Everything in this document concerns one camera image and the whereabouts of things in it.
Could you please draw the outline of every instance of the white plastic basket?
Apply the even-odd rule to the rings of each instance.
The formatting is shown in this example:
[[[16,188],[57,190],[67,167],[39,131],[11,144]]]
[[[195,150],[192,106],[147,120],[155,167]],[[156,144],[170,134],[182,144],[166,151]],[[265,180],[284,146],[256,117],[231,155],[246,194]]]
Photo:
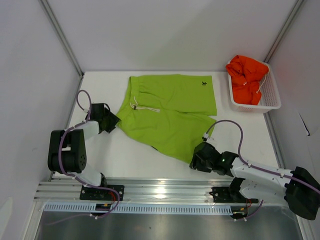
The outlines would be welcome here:
[[[278,92],[278,87],[271,66],[265,62],[261,63],[269,67],[269,73],[265,76],[265,82],[260,89],[262,97],[258,105],[239,104],[235,102],[234,95],[232,92],[231,76],[228,74],[230,107],[232,110],[264,114],[272,109],[279,109],[281,107],[281,100]]]

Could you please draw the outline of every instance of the white panel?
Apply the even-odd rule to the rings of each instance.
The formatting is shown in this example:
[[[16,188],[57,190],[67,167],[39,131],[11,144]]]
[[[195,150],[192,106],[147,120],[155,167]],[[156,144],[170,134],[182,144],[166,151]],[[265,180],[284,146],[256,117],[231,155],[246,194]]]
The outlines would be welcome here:
[[[320,182],[320,1],[306,1],[271,61],[282,107],[271,113],[286,166],[301,166]],[[300,118],[304,120],[310,136]],[[320,239],[320,216],[311,222]]]
[[[263,60],[295,0],[50,0],[84,71],[224,71]]]
[[[17,240],[79,79],[37,0],[1,1],[0,29],[0,206],[13,198],[2,239]]]

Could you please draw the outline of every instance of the white drawstring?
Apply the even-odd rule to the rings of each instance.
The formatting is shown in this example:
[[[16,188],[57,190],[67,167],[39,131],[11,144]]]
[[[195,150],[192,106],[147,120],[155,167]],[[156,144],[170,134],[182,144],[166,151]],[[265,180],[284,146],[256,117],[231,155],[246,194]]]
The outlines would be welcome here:
[[[138,107],[138,102],[136,100],[136,97],[134,96],[133,97],[134,101],[135,101],[135,104],[132,104],[130,102],[130,106],[133,108],[133,109],[149,109],[151,111],[154,111],[154,112],[157,112],[159,113],[160,112],[160,109],[157,109],[157,108],[152,108],[152,107]]]
[[[266,65],[266,66],[268,67],[268,72],[264,75],[264,80],[263,80],[262,84],[259,86],[258,91],[255,92],[256,94],[260,91],[262,85],[265,83],[265,81],[266,81],[266,79],[267,79],[267,75],[270,73],[270,68],[269,68],[269,66],[268,66],[268,65]]]

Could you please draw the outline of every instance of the lime green shorts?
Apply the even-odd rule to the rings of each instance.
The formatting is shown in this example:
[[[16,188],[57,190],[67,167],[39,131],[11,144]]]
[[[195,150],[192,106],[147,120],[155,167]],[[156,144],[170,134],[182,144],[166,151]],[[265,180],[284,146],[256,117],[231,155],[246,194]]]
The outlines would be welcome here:
[[[131,76],[116,114],[130,138],[160,153],[190,163],[195,147],[216,122],[211,76]]]

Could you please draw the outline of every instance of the orange garment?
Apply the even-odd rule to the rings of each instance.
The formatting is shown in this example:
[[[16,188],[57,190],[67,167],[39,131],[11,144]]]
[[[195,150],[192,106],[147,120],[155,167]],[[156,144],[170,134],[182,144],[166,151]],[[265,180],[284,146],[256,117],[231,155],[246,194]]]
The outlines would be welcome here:
[[[259,82],[269,72],[268,66],[250,57],[237,55],[225,66],[231,76],[233,99],[238,104],[258,105]]]

